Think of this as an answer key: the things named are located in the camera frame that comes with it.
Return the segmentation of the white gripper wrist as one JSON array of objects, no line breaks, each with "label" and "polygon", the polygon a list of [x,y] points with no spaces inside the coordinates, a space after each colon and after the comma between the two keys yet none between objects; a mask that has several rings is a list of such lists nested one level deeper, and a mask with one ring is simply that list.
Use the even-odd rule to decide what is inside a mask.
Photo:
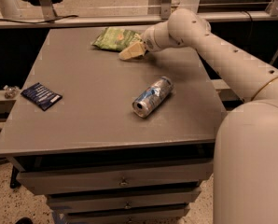
[{"label": "white gripper wrist", "polygon": [[124,49],[118,57],[123,60],[129,60],[146,53],[146,49],[151,52],[161,51],[170,48],[174,41],[170,38],[168,32],[168,22],[160,22],[148,27],[141,34],[143,42],[136,41]]}]

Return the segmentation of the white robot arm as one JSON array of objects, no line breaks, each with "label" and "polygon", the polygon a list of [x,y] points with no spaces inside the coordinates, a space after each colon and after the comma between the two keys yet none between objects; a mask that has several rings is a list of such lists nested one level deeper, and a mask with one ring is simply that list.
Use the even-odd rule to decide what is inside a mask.
[{"label": "white robot arm", "polygon": [[180,47],[195,49],[242,100],[215,139],[214,224],[278,224],[278,69],[212,34],[188,9],[147,28],[119,57]]}]

